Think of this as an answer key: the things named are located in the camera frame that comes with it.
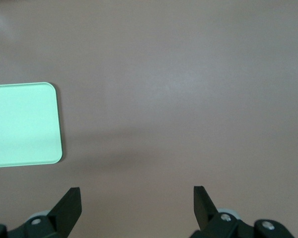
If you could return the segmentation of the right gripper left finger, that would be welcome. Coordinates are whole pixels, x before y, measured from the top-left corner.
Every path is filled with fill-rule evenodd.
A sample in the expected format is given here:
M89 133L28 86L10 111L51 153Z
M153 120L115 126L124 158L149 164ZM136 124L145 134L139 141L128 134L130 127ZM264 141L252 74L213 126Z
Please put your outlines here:
M73 187L45 216L35 216L8 232L10 238L67 238L81 216L80 188Z

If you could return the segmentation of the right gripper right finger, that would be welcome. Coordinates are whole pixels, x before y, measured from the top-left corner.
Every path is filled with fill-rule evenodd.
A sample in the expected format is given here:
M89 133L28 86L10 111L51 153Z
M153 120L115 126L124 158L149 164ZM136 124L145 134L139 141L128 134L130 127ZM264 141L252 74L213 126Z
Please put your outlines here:
M203 186L194 187L194 214L199 229L191 238L252 238L254 228L230 209L218 209Z

